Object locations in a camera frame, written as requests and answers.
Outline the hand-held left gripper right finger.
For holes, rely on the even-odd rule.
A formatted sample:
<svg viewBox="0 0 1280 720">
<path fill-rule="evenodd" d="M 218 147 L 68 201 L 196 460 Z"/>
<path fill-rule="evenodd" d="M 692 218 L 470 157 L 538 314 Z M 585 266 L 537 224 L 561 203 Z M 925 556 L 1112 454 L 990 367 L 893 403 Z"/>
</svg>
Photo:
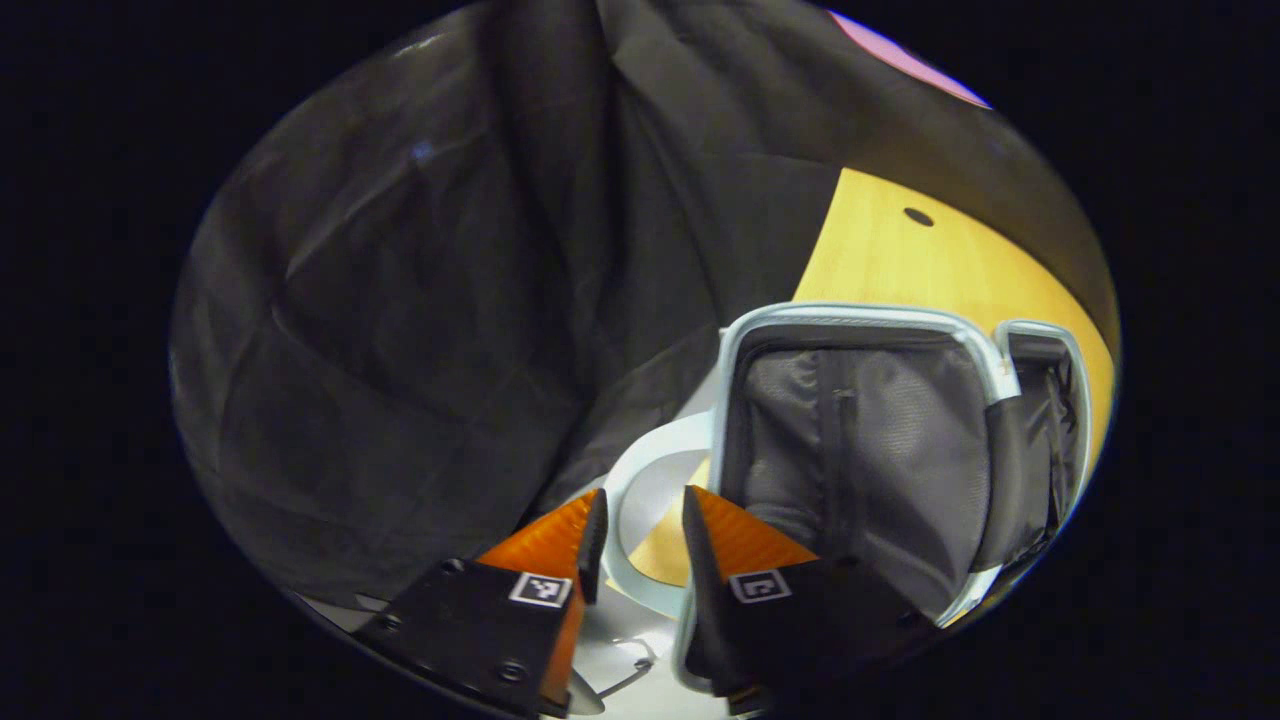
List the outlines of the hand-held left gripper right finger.
<svg viewBox="0 0 1280 720">
<path fill-rule="evenodd" d="M 684 670 L 733 716 L 882 675 L 940 638 L 868 562 L 823 559 L 707 489 L 686 491 L 682 527 L 692 594 Z"/>
</svg>

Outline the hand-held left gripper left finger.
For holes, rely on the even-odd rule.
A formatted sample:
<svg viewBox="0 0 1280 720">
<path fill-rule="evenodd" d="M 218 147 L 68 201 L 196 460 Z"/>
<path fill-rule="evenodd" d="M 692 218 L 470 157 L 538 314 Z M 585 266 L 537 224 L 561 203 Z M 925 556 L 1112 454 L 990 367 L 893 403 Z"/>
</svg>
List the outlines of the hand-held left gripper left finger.
<svg viewBox="0 0 1280 720">
<path fill-rule="evenodd" d="M 475 559 L 447 559 L 355 637 L 378 659 L 503 719 L 570 715 L 599 589 L 608 500 L 593 489 Z"/>
</svg>

